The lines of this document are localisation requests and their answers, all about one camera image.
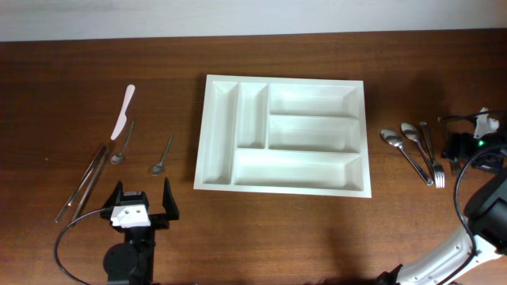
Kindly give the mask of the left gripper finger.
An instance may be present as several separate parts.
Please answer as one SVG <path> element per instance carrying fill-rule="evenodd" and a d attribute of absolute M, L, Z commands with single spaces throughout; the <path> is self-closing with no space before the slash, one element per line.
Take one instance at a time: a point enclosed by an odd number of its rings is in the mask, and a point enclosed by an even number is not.
<path fill-rule="evenodd" d="M 166 177 L 164 180 L 162 206 L 166 211 L 166 217 L 168 220 L 173 221 L 180 218 L 180 211 L 177 208 L 176 202 L 171 192 L 170 180 L 168 177 Z"/>
<path fill-rule="evenodd" d="M 118 181 L 110 197 L 105 201 L 103 208 L 115 207 L 121 201 L 123 191 L 123 183 Z"/>

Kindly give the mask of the steel fork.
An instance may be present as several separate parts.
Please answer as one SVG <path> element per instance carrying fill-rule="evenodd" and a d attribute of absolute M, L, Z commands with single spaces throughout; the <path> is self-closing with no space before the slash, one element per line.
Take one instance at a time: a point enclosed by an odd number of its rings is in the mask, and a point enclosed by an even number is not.
<path fill-rule="evenodd" d="M 459 173 L 462 170 L 462 166 L 461 166 L 460 160 L 458 158 L 450 159 L 449 160 L 449 165 L 450 165 L 450 168 L 451 168 L 451 171 L 452 171 L 452 175 L 453 176 L 458 176 Z"/>
<path fill-rule="evenodd" d="M 425 139 L 426 146 L 429 151 L 429 159 L 433 168 L 433 176 L 435 179 L 435 185 L 437 188 L 445 187 L 445 174 L 443 166 L 436 160 L 435 149 L 433 147 L 433 141 L 431 138 L 429 126 L 426 122 L 420 122 L 420 127 Z"/>

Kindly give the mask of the steel tablespoon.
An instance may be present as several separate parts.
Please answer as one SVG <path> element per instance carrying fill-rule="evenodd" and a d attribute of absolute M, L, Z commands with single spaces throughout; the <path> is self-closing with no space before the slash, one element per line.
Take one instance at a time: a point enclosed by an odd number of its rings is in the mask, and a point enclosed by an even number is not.
<path fill-rule="evenodd" d="M 424 151 L 424 149 L 422 147 L 421 140 L 419 138 L 418 129 L 413 124 L 411 124 L 411 123 L 401 123 L 401 130 L 402 130 L 402 133 L 409 140 L 412 140 L 413 142 L 416 143 L 417 148 L 421 152 L 421 156 L 423 157 L 426 165 L 428 166 L 428 168 L 430 170 L 432 170 L 433 168 L 432 168 L 432 164 L 431 164 L 431 162 L 429 160 L 429 157 L 428 157 L 428 155 L 426 154 L 426 152 Z"/>
<path fill-rule="evenodd" d="M 426 185 L 433 185 L 433 179 L 423 170 L 422 167 L 412 159 L 411 156 L 405 151 L 401 135 L 391 129 L 383 129 L 380 131 L 381 138 L 388 144 L 398 148 L 406 160 L 412 165 L 419 177 L 425 182 Z"/>

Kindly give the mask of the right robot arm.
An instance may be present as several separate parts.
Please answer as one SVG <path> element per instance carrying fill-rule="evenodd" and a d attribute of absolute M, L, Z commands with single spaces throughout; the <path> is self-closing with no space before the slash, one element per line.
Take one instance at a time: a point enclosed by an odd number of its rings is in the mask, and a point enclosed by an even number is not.
<path fill-rule="evenodd" d="M 460 226 L 452 236 L 422 259 L 383 272 L 375 284 L 455 284 L 480 264 L 506 255 L 506 168 L 484 184 L 464 208 L 459 205 L 459 187 L 469 166 L 497 154 L 506 155 L 504 143 L 479 149 L 457 176 L 453 203 Z"/>

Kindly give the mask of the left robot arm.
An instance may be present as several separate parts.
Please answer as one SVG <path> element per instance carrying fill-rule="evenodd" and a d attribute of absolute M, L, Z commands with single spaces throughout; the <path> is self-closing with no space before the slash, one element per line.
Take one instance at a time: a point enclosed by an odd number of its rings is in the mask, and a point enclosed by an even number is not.
<path fill-rule="evenodd" d="M 125 192 L 121 182 L 116 184 L 101 213 L 102 219 L 124 235 L 103 260 L 108 284 L 153 283 L 155 232 L 169 229 L 170 222 L 180 218 L 168 179 L 164 180 L 162 206 L 163 213 L 151 214 L 145 192 Z"/>

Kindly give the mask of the small teaspoon near tray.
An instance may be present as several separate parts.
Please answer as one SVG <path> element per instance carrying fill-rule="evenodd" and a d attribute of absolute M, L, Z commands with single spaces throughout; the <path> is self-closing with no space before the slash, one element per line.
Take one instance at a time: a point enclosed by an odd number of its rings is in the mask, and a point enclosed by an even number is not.
<path fill-rule="evenodd" d="M 173 141 L 173 134 L 170 135 L 170 138 L 168 140 L 168 143 L 166 144 L 166 148 L 164 149 L 164 152 L 162 153 L 160 161 L 157 164 L 153 165 L 151 168 L 151 174 L 153 176 L 157 176 L 164 171 L 164 169 L 165 169 L 164 163 L 166 160 L 166 156 L 169 153 L 170 147 L 172 145 L 172 141 Z"/>

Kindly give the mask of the small teaspoon near knife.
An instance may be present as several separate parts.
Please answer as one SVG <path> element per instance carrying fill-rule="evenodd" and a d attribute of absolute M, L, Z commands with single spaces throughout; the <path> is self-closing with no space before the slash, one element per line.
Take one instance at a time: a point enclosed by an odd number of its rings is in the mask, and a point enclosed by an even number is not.
<path fill-rule="evenodd" d="M 127 136 L 124 140 L 124 145 L 122 146 L 122 149 L 119 153 L 117 154 L 114 154 L 111 159 L 110 159 L 110 163 L 113 164 L 113 165 L 118 165 L 120 164 L 121 162 L 124 161 L 124 152 L 125 152 L 125 149 L 127 148 L 127 145 L 128 145 L 128 142 L 132 136 L 132 132 L 133 132 L 133 129 L 134 129 L 134 126 L 135 126 L 135 121 L 133 120 L 130 124 L 130 127 L 128 129 L 128 133 L 127 133 Z"/>

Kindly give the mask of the long metal tongs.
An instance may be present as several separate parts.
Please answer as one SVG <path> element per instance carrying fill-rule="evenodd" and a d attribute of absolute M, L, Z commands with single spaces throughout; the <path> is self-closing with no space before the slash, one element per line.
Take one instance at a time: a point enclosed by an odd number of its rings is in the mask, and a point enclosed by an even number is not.
<path fill-rule="evenodd" d="M 72 206 L 73 202 L 77 198 L 78 194 L 82 190 L 82 188 L 85 185 L 85 183 L 87 182 L 88 178 L 90 177 L 92 171 L 98 165 L 99 159 L 105 154 L 105 151 L 107 149 L 108 149 L 108 147 L 105 146 L 105 145 L 103 145 L 99 149 L 99 151 L 96 153 L 95 157 L 93 158 L 93 160 L 89 164 L 88 168 L 84 172 L 81 180 L 79 181 L 77 188 L 71 193 L 71 195 L 68 198 L 68 200 L 66 201 L 66 203 L 63 205 L 63 207 L 61 208 L 61 210 L 59 211 L 59 213 L 56 215 L 56 217 L 55 217 L 55 222 L 56 223 L 58 223 L 61 220 L 61 218 L 65 215 L 65 213 L 68 210 L 68 208 Z"/>

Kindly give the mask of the pink plastic knife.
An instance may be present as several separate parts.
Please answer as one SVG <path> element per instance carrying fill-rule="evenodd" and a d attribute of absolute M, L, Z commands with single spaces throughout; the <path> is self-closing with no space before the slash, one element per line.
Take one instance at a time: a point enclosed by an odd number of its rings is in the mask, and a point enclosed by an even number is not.
<path fill-rule="evenodd" d="M 120 135 L 122 130 L 124 129 L 124 126 L 127 122 L 127 116 L 126 112 L 128 109 L 128 106 L 130 105 L 130 102 L 132 100 L 132 97 L 135 92 L 135 86 L 133 84 L 130 84 L 127 86 L 125 93 L 124 93 L 124 99 L 120 108 L 120 113 L 118 115 L 116 125 L 112 131 L 112 134 L 110 136 L 110 139 L 112 141 L 116 140 L 116 138 Z"/>

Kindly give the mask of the white plastic cutlery tray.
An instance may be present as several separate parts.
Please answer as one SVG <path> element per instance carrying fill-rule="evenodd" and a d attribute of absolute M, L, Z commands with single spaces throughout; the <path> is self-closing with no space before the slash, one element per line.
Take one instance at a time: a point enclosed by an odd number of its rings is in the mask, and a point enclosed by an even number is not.
<path fill-rule="evenodd" d="M 363 82 L 208 75 L 194 186 L 370 197 Z"/>

